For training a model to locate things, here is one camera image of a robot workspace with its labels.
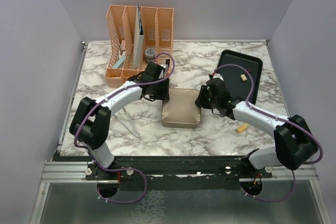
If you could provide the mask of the rose gold tin lid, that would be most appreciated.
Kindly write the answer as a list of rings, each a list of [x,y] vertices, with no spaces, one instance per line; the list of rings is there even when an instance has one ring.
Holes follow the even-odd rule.
[[[162,102],[161,121],[201,122],[201,108],[195,105],[198,94],[196,89],[171,88],[170,100]]]

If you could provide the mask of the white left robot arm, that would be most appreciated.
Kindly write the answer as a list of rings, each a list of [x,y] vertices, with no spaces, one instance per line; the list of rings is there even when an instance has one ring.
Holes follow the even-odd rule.
[[[146,98],[149,101],[169,100],[169,78],[162,65],[150,62],[144,71],[131,76],[122,86],[98,99],[83,98],[77,107],[69,127],[88,154],[99,163],[98,173],[104,179],[115,175],[114,155],[109,150],[106,139],[110,120],[126,105]]]

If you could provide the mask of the gold chocolate tin box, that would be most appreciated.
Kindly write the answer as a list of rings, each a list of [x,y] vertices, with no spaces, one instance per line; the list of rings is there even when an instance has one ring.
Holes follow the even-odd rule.
[[[165,122],[161,121],[163,127],[178,128],[178,129],[196,129],[199,127],[200,122],[184,123],[184,122]]]

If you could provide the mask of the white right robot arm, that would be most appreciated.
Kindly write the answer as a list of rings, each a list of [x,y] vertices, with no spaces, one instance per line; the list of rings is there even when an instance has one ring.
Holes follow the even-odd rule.
[[[195,105],[217,110],[218,116],[247,123],[274,139],[274,147],[257,149],[244,157],[241,171],[246,177],[254,177],[260,169],[270,166],[296,170],[302,164],[310,164],[309,159],[321,152],[303,117],[277,115],[233,97],[220,78],[212,78],[201,86]]]

